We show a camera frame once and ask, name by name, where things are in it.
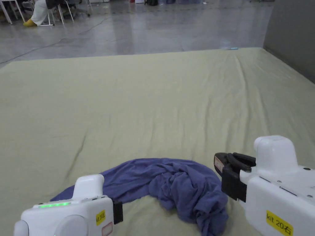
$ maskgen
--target yellow label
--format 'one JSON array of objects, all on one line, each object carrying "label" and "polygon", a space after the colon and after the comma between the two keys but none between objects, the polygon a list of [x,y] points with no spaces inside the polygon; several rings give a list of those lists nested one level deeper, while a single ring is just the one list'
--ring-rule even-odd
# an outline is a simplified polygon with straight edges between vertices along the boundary
[{"label": "yellow label", "polygon": [[270,226],[274,227],[283,235],[285,236],[293,235],[293,226],[290,225],[288,222],[284,221],[283,219],[281,219],[280,217],[273,214],[271,211],[267,211],[266,221]]},{"label": "yellow label", "polygon": [[96,225],[100,225],[106,219],[105,210],[96,215]]}]

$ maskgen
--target red sticker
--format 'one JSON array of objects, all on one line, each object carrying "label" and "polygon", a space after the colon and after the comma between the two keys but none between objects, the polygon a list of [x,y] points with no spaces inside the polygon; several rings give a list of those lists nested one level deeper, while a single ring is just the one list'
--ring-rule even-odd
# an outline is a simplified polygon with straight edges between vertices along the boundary
[{"label": "red sticker", "polygon": [[102,236],[108,236],[113,232],[113,222],[110,222],[108,225],[102,228]]}]

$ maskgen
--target white table leg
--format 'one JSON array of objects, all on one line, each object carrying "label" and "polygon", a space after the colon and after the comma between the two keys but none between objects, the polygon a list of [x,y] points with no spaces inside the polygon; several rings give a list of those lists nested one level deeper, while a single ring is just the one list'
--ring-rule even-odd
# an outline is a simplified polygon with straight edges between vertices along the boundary
[{"label": "white table leg", "polygon": [[13,5],[12,5],[12,2],[9,1],[9,4],[10,4],[10,7],[11,7],[11,10],[13,11],[13,14],[14,14],[15,18],[18,20],[18,16],[16,15],[16,12],[15,12],[15,10],[14,10],[14,7],[13,7]]},{"label": "white table leg", "polygon": [[19,7],[18,2],[17,2],[16,0],[14,0],[14,1],[15,1],[16,6],[17,6],[18,9],[19,9],[19,12],[20,12],[20,14],[21,14],[21,16],[22,16],[23,21],[25,22],[25,19],[24,19],[24,17],[23,17],[23,14],[22,14],[22,12],[21,12],[21,9],[20,9],[20,7]]},{"label": "white table leg", "polygon": [[11,21],[9,14],[8,14],[7,10],[5,9],[2,1],[0,1],[0,5],[1,5],[1,8],[4,12],[5,18],[7,18],[7,21],[12,25],[12,21]]}]

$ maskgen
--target white pants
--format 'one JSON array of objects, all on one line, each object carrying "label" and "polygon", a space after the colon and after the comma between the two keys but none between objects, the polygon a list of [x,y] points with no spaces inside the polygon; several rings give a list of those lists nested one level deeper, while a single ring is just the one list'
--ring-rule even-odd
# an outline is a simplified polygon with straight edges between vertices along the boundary
[{"label": "white pants", "polygon": [[48,8],[46,5],[46,0],[37,0],[35,2],[35,8],[31,20],[36,25],[41,25],[42,22],[45,20],[48,14]]}]

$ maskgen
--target gray wall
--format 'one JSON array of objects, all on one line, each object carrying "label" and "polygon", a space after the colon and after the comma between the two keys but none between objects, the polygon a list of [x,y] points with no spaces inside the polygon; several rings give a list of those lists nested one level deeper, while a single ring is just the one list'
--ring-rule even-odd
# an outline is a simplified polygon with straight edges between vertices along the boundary
[{"label": "gray wall", "polygon": [[276,0],[264,48],[315,82],[315,0]]}]

